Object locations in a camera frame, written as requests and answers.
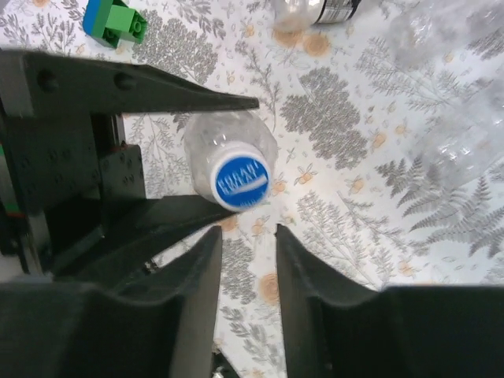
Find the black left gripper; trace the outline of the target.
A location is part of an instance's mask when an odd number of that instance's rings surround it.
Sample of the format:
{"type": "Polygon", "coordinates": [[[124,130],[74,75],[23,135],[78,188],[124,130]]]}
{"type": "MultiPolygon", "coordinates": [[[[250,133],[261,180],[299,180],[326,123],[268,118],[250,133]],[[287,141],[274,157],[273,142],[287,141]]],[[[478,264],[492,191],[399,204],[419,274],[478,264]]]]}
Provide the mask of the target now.
{"type": "Polygon", "coordinates": [[[197,195],[145,198],[142,154],[118,113],[256,109],[148,65],[1,52],[1,246],[24,272],[124,280],[235,213],[197,195]],[[11,117],[77,117],[21,119],[11,117]]]}

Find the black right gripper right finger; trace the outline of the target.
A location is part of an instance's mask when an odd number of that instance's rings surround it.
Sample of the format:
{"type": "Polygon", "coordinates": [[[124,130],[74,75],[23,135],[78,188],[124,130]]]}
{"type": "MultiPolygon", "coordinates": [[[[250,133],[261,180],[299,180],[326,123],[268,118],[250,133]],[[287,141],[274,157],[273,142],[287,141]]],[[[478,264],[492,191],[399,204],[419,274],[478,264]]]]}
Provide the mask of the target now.
{"type": "Polygon", "coordinates": [[[276,265],[289,377],[500,377],[503,289],[373,291],[310,253],[285,226],[276,265]]]}

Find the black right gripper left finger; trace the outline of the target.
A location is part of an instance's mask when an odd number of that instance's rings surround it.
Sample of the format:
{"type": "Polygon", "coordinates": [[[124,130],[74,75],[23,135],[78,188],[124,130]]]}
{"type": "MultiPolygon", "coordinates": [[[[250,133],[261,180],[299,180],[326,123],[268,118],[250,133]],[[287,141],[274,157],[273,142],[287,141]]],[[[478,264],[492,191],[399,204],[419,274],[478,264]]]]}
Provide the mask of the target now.
{"type": "Polygon", "coordinates": [[[4,377],[209,377],[222,231],[119,292],[18,276],[1,285],[4,377]]]}

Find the Pocari Sweat cap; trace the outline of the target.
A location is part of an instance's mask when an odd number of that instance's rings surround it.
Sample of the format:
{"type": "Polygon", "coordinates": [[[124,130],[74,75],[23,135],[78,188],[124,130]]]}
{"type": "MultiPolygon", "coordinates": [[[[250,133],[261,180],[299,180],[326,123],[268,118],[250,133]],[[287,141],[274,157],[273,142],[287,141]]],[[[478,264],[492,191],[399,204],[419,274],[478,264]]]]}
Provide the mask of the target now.
{"type": "Polygon", "coordinates": [[[233,212],[263,202],[271,187],[270,164],[255,146],[230,142],[210,155],[209,187],[213,199],[233,212]]]}

